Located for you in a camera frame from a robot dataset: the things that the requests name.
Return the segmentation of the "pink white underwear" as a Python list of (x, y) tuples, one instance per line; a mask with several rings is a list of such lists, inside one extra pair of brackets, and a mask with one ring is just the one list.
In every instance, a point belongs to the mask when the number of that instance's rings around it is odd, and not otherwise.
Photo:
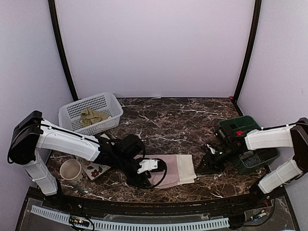
[(162, 159), (167, 165), (167, 175), (156, 186), (156, 189), (166, 189), (182, 184), (190, 184), (194, 183), (196, 179), (192, 155), (190, 154), (146, 155), (146, 157), (150, 159)]

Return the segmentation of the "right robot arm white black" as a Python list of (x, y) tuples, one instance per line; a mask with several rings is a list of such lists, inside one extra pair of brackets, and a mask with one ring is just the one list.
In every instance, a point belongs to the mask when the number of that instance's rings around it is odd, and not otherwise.
[(257, 208), (264, 197), (308, 172), (308, 119), (262, 128), (251, 116), (221, 120), (215, 127), (218, 145), (202, 145), (204, 156), (196, 169), (202, 175), (217, 174), (225, 170), (225, 162), (241, 161), (240, 172), (267, 165), (278, 155), (278, 149), (291, 148), (293, 157), (275, 170), (259, 178), (250, 188), (245, 204)]

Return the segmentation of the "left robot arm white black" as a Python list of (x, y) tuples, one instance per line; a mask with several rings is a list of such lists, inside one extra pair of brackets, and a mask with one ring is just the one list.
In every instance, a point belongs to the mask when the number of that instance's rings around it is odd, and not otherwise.
[(123, 139), (109, 136), (84, 135), (61, 128), (43, 119), (42, 112), (33, 111), (13, 130), (7, 154), (9, 164), (20, 165), (39, 186), (45, 200), (58, 210), (68, 206), (62, 187), (41, 159), (39, 150), (58, 151), (99, 165), (121, 170), (127, 184), (139, 189), (153, 189), (160, 185), (151, 184), (152, 172), (167, 175), (167, 164), (160, 158), (145, 156), (145, 145), (139, 137), (129, 134)]

